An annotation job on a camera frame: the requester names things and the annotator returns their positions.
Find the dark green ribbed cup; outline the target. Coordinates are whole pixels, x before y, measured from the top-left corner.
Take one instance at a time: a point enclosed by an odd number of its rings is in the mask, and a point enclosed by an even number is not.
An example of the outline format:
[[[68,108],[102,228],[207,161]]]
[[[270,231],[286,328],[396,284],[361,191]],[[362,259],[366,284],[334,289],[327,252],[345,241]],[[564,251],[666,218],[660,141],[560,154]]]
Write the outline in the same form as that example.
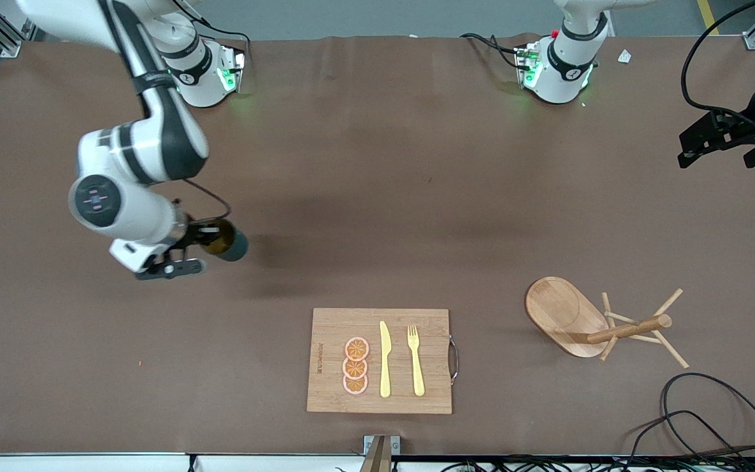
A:
[[[224,261],[237,261],[248,252],[248,238],[227,219],[216,219],[221,233],[216,238],[202,238],[201,248],[207,254]]]

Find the wooden cup rack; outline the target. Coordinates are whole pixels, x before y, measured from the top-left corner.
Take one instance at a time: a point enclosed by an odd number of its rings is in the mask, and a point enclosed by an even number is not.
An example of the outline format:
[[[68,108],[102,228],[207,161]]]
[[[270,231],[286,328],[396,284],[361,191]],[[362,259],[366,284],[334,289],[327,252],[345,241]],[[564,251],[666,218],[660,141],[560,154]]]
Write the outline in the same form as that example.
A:
[[[653,316],[638,321],[614,313],[608,293],[602,293],[603,308],[599,309],[569,281],[545,276],[528,287],[524,307],[536,328],[572,357],[605,361],[619,340],[638,340],[662,346],[681,368],[689,368],[662,334],[673,323],[667,310],[682,293],[680,288],[675,290]]]

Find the brown table cover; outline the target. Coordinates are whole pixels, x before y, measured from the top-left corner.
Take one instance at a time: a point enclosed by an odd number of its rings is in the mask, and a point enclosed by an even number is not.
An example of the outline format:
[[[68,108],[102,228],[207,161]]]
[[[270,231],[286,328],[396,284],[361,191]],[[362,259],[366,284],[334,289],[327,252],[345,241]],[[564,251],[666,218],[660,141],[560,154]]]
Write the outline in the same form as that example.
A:
[[[609,39],[549,106],[464,39],[257,41],[251,94],[194,111],[248,254],[148,282],[67,204],[81,135],[141,114],[122,62],[25,45],[0,62],[0,453],[627,453],[679,365],[566,355],[524,310],[542,276],[633,319],[682,289],[667,337],[755,403],[755,169],[678,167],[693,42]],[[317,307],[448,310],[452,414],[308,412]]]

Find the bamboo cutting board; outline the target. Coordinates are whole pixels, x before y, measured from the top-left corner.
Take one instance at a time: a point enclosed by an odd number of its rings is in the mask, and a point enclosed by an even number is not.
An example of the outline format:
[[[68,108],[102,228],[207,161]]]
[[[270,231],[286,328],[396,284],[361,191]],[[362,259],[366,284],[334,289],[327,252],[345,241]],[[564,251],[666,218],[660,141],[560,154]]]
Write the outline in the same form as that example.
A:
[[[379,322],[392,338],[389,356],[391,395],[381,398],[381,337]],[[407,328],[417,326],[419,356],[426,394],[414,394],[412,356]],[[344,345],[352,337],[366,338],[365,361],[348,361]],[[450,313],[446,309],[316,308],[311,329],[311,364],[307,410],[347,414],[449,415],[453,410],[455,378]]]

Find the yellow plastic knife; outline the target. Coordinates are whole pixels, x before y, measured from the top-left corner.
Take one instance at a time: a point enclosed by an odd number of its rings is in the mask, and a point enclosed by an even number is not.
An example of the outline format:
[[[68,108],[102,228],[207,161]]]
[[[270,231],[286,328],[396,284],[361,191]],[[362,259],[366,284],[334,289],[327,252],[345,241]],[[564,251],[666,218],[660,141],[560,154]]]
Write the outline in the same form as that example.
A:
[[[393,343],[389,332],[389,327],[384,321],[379,322],[381,337],[381,378],[380,378],[380,395],[381,398],[389,398],[391,395],[391,373],[389,365],[389,356],[392,351]]]

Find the yellow plastic fork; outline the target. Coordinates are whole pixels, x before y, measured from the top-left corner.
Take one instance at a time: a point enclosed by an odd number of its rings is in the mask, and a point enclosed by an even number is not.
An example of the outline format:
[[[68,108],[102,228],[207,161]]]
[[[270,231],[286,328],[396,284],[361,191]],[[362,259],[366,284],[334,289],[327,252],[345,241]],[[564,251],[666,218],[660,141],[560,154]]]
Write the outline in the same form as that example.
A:
[[[410,325],[407,328],[408,349],[412,356],[412,376],[414,385],[414,394],[417,397],[423,397],[426,394],[425,382],[423,381],[423,371],[419,356],[420,339],[417,333],[417,326]]]

